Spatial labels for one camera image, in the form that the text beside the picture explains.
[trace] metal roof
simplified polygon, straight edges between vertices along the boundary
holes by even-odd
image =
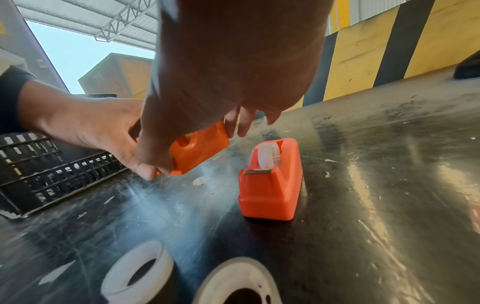
[[[26,20],[155,50],[157,0],[13,0]]]

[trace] orange tape dispenser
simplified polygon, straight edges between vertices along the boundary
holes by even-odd
[[[227,131],[221,121],[180,137],[170,147],[173,157],[173,171],[170,175],[184,175],[228,147],[229,144]]]
[[[299,145],[295,139],[257,145],[248,169],[238,174],[238,203],[242,215],[283,221],[293,219],[302,177]]]

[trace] black sleeve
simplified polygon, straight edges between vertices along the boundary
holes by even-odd
[[[30,72],[15,66],[0,76],[0,134],[25,132],[19,123],[17,103],[24,84],[33,79]]]

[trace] tape roll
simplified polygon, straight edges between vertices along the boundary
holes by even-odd
[[[260,169],[273,169],[280,164],[280,148],[276,142],[258,146],[258,165]]]
[[[244,288],[255,291],[262,304],[282,304],[268,269],[249,257],[232,258],[215,268],[203,281],[193,304],[224,304],[232,293]]]
[[[153,266],[138,281],[128,286],[132,276],[148,261]],[[172,273],[174,261],[162,243],[148,241],[122,256],[106,274],[102,295],[114,304],[144,304],[162,289]]]

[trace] table surface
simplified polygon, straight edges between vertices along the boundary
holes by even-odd
[[[156,239],[175,260],[170,302],[191,302],[216,266],[248,256],[284,303],[478,303],[480,80],[452,74],[255,121],[184,176],[129,172],[30,218],[0,218],[0,302],[105,303],[111,266]],[[255,145],[287,137],[303,166],[295,218],[243,218],[238,172]],[[194,186],[202,176],[209,182]]]

